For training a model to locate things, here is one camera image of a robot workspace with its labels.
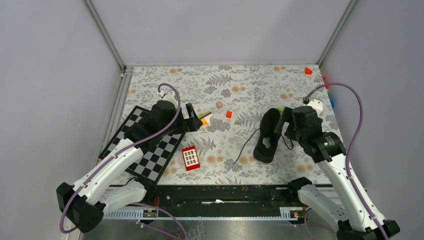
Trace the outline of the black shoelace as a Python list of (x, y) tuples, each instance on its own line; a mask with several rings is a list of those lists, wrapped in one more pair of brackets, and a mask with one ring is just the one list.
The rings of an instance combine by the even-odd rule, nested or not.
[[(260, 130), (260, 128), (257, 128), (252, 134), (251, 134), (251, 136), (246, 140), (246, 142), (244, 143), (244, 145), (241, 147), (241, 149), (240, 149), (240, 152), (239, 152), (239, 155), (238, 155), (238, 157), (237, 157), (237, 159), (233, 162), (233, 164), (235, 164), (235, 163), (237, 163), (238, 162), (238, 160), (240, 159), (240, 157), (241, 157), (241, 155), (242, 155), (242, 153), (243, 153), (243, 150), (244, 150), (244, 148), (245, 148), (245, 146), (249, 143), (249, 141), (252, 139), (252, 137), (257, 133), (257, 131), (259, 131)], [(290, 144), (291, 144), (291, 147), (289, 147), (289, 145), (287, 144), (287, 142), (286, 142), (286, 139), (285, 139), (285, 137), (281, 134), (281, 137), (280, 137), (282, 140), (283, 140), (283, 143), (284, 143), (284, 145), (287, 147), (287, 149), (288, 150), (293, 150), (294, 149), (294, 143), (293, 143), (293, 141), (292, 140), (289, 140), (289, 142), (290, 142)]]

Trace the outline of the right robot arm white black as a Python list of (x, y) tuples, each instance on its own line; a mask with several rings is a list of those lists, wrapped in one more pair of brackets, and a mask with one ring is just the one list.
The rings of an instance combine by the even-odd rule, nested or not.
[(285, 107), (275, 133), (297, 142), (330, 180), (341, 205), (322, 195), (306, 177), (288, 183), (287, 201), (293, 206), (307, 205), (336, 232), (339, 240), (388, 240), (400, 232), (395, 220), (387, 219), (372, 202), (346, 161), (348, 152), (334, 132), (322, 130), (319, 114), (323, 104), (313, 99), (294, 109)]

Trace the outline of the black sneaker shoe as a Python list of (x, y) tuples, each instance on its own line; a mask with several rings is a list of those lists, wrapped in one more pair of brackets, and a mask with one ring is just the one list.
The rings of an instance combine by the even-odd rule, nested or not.
[(259, 126), (259, 139), (253, 151), (254, 158), (262, 163), (269, 164), (274, 160), (280, 134), (275, 129), (281, 114), (277, 108), (270, 108), (262, 117)]

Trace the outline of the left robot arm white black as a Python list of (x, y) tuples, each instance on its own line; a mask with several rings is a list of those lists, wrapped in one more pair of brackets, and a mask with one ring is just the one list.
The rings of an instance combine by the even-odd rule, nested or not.
[(62, 233), (69, 220), (82, 233), (94, 229), (103, 217), (126, 205), (152, 204), (159, 179), (183, 136), (202, 126), (193, 105), (188, 118), (169, 101), (159, 100), (151, 110), (136, 106), (103, 152), (100, 162), (73, 184), (56, 190)]

